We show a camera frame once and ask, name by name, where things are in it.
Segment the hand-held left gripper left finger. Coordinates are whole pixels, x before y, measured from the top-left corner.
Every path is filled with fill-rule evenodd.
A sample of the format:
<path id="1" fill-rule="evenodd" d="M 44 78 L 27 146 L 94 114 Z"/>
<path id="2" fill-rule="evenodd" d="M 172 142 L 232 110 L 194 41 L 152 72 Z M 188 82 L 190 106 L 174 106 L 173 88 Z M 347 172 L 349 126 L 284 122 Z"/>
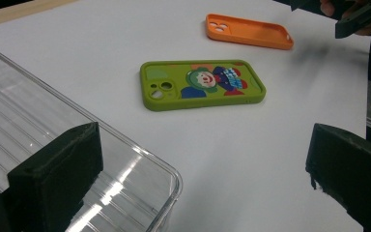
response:
<path id="1" fill-rule="evenodd" d="M 69 129 L 8 174 L 15 232 L 65 232 L 103 170 L 99 124 Z"/>

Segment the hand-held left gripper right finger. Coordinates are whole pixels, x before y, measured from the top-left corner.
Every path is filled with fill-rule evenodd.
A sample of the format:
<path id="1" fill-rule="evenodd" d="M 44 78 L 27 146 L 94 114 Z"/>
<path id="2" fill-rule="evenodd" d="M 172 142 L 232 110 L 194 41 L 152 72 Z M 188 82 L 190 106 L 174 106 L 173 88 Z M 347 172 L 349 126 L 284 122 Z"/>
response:
<path id="1" fill-rule="evenodd" d="M 311 186 L 335 199 L 371 232 L 371 142 L 333 126 L 316 124 L 306 158 Z"/>

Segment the green cartoon phone case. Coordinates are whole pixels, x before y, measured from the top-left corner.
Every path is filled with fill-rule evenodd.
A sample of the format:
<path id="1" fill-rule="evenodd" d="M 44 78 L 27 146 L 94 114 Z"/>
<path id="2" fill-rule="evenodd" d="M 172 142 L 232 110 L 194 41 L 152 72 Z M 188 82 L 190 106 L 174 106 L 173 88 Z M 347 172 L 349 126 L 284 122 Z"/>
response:
<path id="1" fill-rule="evenodd" d="M 140 82 L 143 103 L 152 111 L 258 103 L 267 93 L 243 60 L 147 62 Z"/>

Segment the light wooden table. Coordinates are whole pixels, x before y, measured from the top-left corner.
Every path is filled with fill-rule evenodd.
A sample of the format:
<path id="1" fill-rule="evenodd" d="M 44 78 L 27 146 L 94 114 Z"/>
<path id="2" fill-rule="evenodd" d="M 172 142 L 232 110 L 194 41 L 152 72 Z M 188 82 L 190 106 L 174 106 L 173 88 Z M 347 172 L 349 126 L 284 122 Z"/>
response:
<path id="1" fill-rule="evenodd" d="M 0 9 L 0 23 L 67 5 L 76 0 L 31 0 Z"/>

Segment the clear plastic tray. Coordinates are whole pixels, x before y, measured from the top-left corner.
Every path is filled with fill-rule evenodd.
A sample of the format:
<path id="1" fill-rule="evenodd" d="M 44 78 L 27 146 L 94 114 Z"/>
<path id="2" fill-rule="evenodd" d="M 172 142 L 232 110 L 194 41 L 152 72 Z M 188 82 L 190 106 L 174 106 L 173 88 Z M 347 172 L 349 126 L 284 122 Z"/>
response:
<path id="1" fill-rule="evenodd" d="M 0 191 L 18 164 L 96 119 L 0 53 Z M 106 123 L 99 128 L 103 170 L 59 232 L 168 232 L 181 175 Z"/>

